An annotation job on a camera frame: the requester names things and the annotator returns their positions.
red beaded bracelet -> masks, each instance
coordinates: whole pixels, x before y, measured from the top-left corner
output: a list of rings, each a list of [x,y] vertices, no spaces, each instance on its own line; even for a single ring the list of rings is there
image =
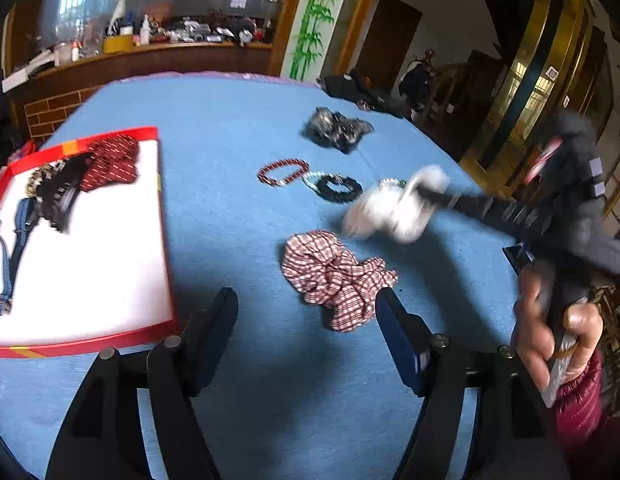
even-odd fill
[[[266,173],[268,171],[272,171],[276,168],[282,168],[283,166],[292,165],[300,166],[301,169],[295,171],[293,174],[285,177],[282,180],[274,180],[273,178],[269,178],[266,176]],[[267,166],[261,168],[259,170],[259,173],[257,173],[257,178],[260,182],[262,182],[263,184],[268,184],[269,186],[285,186],[286,184],[292,182],[295,178],[299,178],[303,174],[307,173],[309,169],[310,165],[304,160],[299,160],[298,158],[286,158],[285,160],[277,160],[276,162],[273,162],[272,164],[268,164]]]

white bottle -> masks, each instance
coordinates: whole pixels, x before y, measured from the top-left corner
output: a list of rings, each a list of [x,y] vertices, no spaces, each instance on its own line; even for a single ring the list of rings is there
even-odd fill
[[[150,23],[148,22],[148,15],[144,17],[144,22],[141,25],[140,30],[140,43],[147,45],[150,43]]]

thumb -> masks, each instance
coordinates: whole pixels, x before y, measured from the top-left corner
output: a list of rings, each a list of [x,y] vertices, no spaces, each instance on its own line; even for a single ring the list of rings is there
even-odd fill
[[[587,362],[596,350],[596,345],[603,333],[603,319],[595,304],[577,303],[565,311],[563,326],[578,337],[566,373],[566,381],[570,381],[583,373]]]

door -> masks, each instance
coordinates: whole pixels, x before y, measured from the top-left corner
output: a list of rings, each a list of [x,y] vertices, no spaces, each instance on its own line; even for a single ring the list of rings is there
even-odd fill
[[[400,0],[379,0],[356,65],[372,88],[392,89],[421,15]]]

brick pattern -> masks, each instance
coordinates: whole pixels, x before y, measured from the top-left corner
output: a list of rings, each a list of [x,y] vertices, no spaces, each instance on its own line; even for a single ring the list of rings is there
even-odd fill
[[[35,142],[45,141],[99,88],[101,85],[81,88],[67,94],[53,95],[40,101],[27,103],[23,108],[30,136],[35,139]]]

